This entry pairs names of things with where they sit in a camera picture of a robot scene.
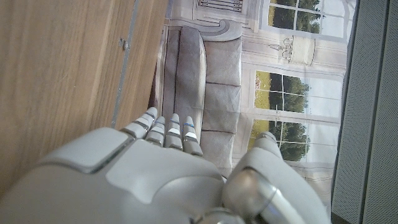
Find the wooden cabinet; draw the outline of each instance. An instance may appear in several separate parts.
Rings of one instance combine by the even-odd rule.
[[[166,7],[0,2],[0,197],[51,150],[146,110]]]

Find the painted window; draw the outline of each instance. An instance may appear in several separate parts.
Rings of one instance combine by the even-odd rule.
[[[355,3],[343,0],[265,1],[269,1],[268,4],[264,4],[268,7],[265,10],[269,27],[349,39]]]

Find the tree foliage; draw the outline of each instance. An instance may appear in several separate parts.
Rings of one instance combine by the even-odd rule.
[[[320,10],[317,8],[319,2],[319,0],[300,0],[298,6],[302,9],[309,9],[319,12]],[[296,0],[277,0],[277,4],[295,6]],[[295,10],[276,7],[274,13],[274,27],[294,29],[294,14]],[[318,34],[320,31],[320,24],[317,22],[317,20],[320,18],[320,16],[320,14],[310,12],[297,12],[296,29]]]
[[[278,74],[271,74],[271,87],[279,89],[279,85],[282,84],[282,76]],[[293,93],[297,95],[284,94],[284,110],[292,112],[304,112],[304,108],[308,106],[307,98],[310,87],[297,77],[283,76],[283,87],[285,93]],[[278,105],[278,110],[282,110],[282,94],[270,94],[269,98],[270,105]],[[269,125],[269,131],[275,135],[277,140],[288,142],[310,142],[305,134],[306,127],[298,123],[282,123],[271,121]],[[280,152],[285,160],[299,161],[306,153],[306,144],[293,144],[293,143],[282,143],[280,145]]]

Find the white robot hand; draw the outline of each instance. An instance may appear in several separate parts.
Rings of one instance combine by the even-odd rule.
[[[204,160],[191,117],[150,108],[45,156],[0,201],[1,223],[327,223],[271,133],[225,180]]]

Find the gray cushion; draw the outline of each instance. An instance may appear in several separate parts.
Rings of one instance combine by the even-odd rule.
[[[165,118],[171,118],[174,113],[175,78],[177,76],[177,60],[180,47],[180,31],[169,30],[167,55],[164,65],[163,111]]]
[[[218,131],[202,131],[200,146],[203,158],[214,163],[224,176],[232,171],[234,134]]]
[[[241,85],[242,39],[226,42],[205,42],[206,82]]]
[[[240,86],[207,83],[202,129],[235,134],[240,104]]]
[[[193,118],[200,139],[205,100],[206,58],[203,40],[196,29],[183,27],[180,34],[180,52],[175,85],[175,112],[180,122],[186,116]]]

